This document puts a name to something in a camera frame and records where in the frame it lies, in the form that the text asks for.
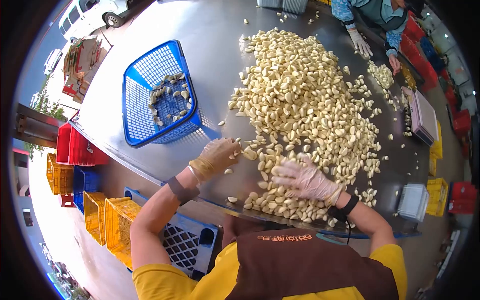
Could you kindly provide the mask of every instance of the blue plastic crate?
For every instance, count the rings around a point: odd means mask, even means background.
[[[73,203],[84,214],[84,191],[98,192],[100,176],[89,167],[75,166],[73,169]]]
[[[180,72],[185,74],[185,80],[175,84],[167,82],[164,86],[170,87],[171,93],[164,93],[154,104],[163,122],[163,126],[157,126],[147,106],[150,92],[153,86],[160,85],[166,75]],[[182,96],[173,97],[175,91],[184,90],[182,85],[185,83],[188,84],[192,107],[182,119],[173,123],[173,116],[187,109],[188,100]],[[179,41],[171,40],[152,49],[127,68],[123,75],[122,112],[125,139],[134,148],[148,143],[171,143],[200,128],[202,119],[198,101]]]
[[[128,187],[125,187],[124,196],[140,205],[148,200]],[[202,279],[208,271],[218,229],[212,224],[204,224],[176,213],[162,233],[160,239],[172,266],[194,280]]]
[[[75,166],[73,170],[73,203],[77,208],[85,214],[84,212],[84,174],[80,167]]]

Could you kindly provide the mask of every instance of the tree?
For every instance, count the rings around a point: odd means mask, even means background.
[[[32,109],[41,112],[42,114],[45,114],[47,116],[51,116],[53,118],[66,122],[68,121],[68,119],[63,115],[64,110],[63,108],[59,107],[60,103],[58,102],[58,100],[50,101],[50,99],[48,98],[47,87],[50,78],[51,76],[47,75],[40,92],[38,92],[38,98],[32,104]],[[33,152],[35,150],[40,151],[40,156],[42,156],[42,152],[45,150],[44,147],[31,143],[26,143],[25,149],[30,152],[30,160],[33,160]]]

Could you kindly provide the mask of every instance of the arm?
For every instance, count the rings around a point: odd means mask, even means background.
[[[332,205],[338,208],[345,207],[351,195],[343,192],[343,186],[329,180],[308,156],[302,156],[302,160],[307,164],[306,167],[301,167],[294,161],[286,161],[282,166],[272,170],[273,173],[279,174],[272,178],[273,182],[295,188],[288,190],[285,196],[320,199],[325,202],[326,207]],[[368,206],[357,204],[348,217],[372,239],[371,253],[384,245],[395,244],[390,225]]]
[[[352,4],[348,0],[332,0],[332,15],[342,22],[353,21]],[[355,23],[345,26],[346,29],[356,28]]]
[[[350,198],[351,195],[342,192],[338,198],[336,207],[345,207],[350,201]],[[348,218],[372,240],[370,254],[384,245],[396,244],[392,227],[381,215],[363,203],[358,203],[350,212]]]
[[[207,181],[213,175],[237,163],[237,159],[230,156],[239,149],[240,144],[235,143],[233,139],[213,140],[196,160],[190,162],[195,173],[185,168],[176,178],[184,188],[192,189],[200,183],[200,180]],[[158,234],[170,221],[179,205],[180,202],[167,184],[142,207],[130,227],[134,270],[147,264],[171,264]]]
[[[389,30],[386,33],[387,36],[387,43],[395,48],[395,49],[389,49],[387,50],[387,56],[390,60],[390,65],[393,68],[393,75],[396,75],[397,73],[400,72],[400,62],[396,58],[398,55],[398,49],[400,48],[400,43],[402,41],[402,34],[403,31],[405,30],[405,26],[407,26],[408,18],[403,22],[403,24],[394,30]]]
[[[185,168],[176,176],[186,189],[193,189],[199,181]],[[132,266],[137,269],[147,264],[171,264],[167,251],[158,234],[176,213],[180,202],[168,184],[158,190],[142,207],[130,227]]]

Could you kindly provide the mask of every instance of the blue sleeve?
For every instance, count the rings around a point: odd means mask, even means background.
[[[395,54],[395,57],[397,56],[398,48],[400,47],[400,42],[402,41],[402,34],[405,30],[405,26],[407,26],[409,18],[410,16],[407,16],[405,22],[403,22],[403,24],[399,28],[387,31],[387,42],[390,44],[390,46],[396,49],[388,50],[387,56],[390,56],[391,54]]]
[[[349,0],[332,0],[332,15],[342,22],[352,21],[353,14],[350,9],[352,4]],[[347,29],[355,28],[355,23],[347,25]]]

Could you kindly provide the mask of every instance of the yellow shirt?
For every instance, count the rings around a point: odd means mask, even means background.
[[[407,272],[403,251],[397,245],[385,245],[375,250],[371,259],[392,270],[399,299],[407,296]],[[133,272],[133,283],[140,300],[224,300],[237,283],[239,269],[237,243],[228,245],[215,259],[215,268],[199,282],[188,278],[169,264],[149,264]],[[364,299],[356,287],[289,296],[283,300]]]

